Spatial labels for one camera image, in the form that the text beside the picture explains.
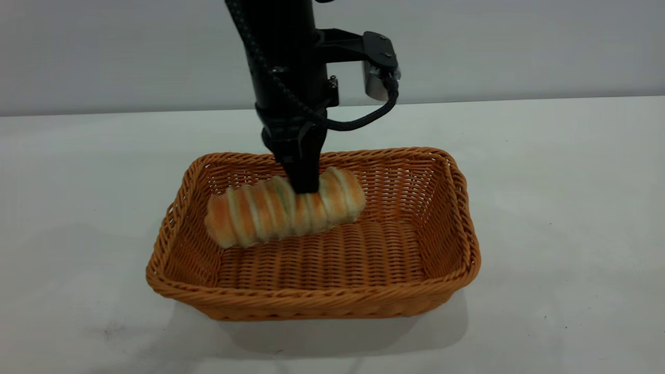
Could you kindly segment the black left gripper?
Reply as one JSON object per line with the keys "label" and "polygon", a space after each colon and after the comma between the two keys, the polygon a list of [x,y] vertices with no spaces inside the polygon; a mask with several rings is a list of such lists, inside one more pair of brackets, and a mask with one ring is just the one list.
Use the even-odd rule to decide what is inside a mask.
{"label": "black left gripper", "polygon": [[278,156],[278,163],[296,194],[318,193],[320,149],[328,132],[321,120],[306,114],[304,107],[326,117],[339,104],[335,76],[316,75],[295,81],[285,90],[265,76],[254,76],[256,111],[263,123],[264,144]]}

